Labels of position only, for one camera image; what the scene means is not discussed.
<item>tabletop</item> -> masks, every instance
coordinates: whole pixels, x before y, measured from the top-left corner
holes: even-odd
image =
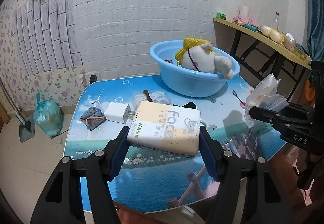
[[[243,27],[241,25],[232,23],[230,21],[226,21],[223,19],[219,19],[219,18],[214,18],[213,19],[215,22],[221,23],[221,24],[225,24],[227,26],[230,26],[236,30],[239,30],[247,35],[250,35],[251,37],[254,37],[255,39],[261,41],[262,43],[265,43],[266,45],[270,46],[271,48],[273,48],[274,50],[276,50],[277,52],[279,52],[280,54],[282,54],[285,58],[287,58],[288,60],[295,62],[309,70],[312,70],[312,68],[310,67],[309,64],[307,64],[307,62],[305,62],[304,60],[300,59],[299,57],[297,57],[293,52],[289,51],[287,48],[285,48],[283,45],[280,45],[278,43],[276,43],[275,41],[271,40],[270,38],[258,33],[258,32],[254,32],[250,29],[247,29],[246,27]]]
[[[102,111],[110,102],[127,103],[134,110],[132,99],[143,90],[164,92],[171,104],[178,106],[194,102],[210,136],[240,157],[255,159],[256,156],[263,156],[270,159],[285,144],[280,139],[280,133],[270,124],[260,122],[252,129],[247,128],[244,105],[240,100],[245,102],[253,89],[241,77],[234,77],[211,97],[190,98],[172,91],[159,75],[155,75],[99,81],[88,86],[75,109],[64,155],[72,159],[88,157],[94,151],[103,149],[109,140],[115,139],[124,126],[105,121],[93,131],[88,131],[84,124],[78,123],[80,116],[94,106],[92,103],[95,100],[98,100],[96,107]],[[108,182],[114,201],[145,213],[206,199],[217,193],[218,185],[219,182],[214,182],[206,172],[200,153],[188,159],[132,146],[120,174]],[[81,193],[84,210],[91,211],[85,178],[81,179]]]

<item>stuffed animal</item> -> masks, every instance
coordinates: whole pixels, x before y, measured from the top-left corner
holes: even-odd
[[[227,80],[233,79],[232,61],[228,57],[218,56],[213,50],[213,45],[198,38],[187,37],[175,55],[177,65],[186,69],[199,72],[221,72]]]

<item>toilet paper roll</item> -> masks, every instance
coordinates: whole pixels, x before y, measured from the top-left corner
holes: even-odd
[[[244,16],[248,17],[249,11],[250,11],[250,7],[248,7],[244,4],[241,5],[240,15],[244,15]]]

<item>green trash bag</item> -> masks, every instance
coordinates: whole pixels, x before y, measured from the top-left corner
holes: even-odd
[[[61,110],[54,100],[41,102],[39,93],[36,94],[38,106],[34,112],[34,122],[50,137],[57,136],[63,127]]]

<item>yellow knitted hat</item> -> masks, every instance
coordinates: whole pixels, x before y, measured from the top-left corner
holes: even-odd
[[[211,42],[207,41],[207,40],[203,40],[203,39],[199,39],[199,38],[193,38],[193,37],[186,37],[183,40],[183,48],[181,48],[179,51],[177,51],[174,55],[174,58],[180,63],[180,65],[182,64],[182,58],[184,53],[189,49],[192,48],[196,45],[202,45],[202,44],[211,44]]]

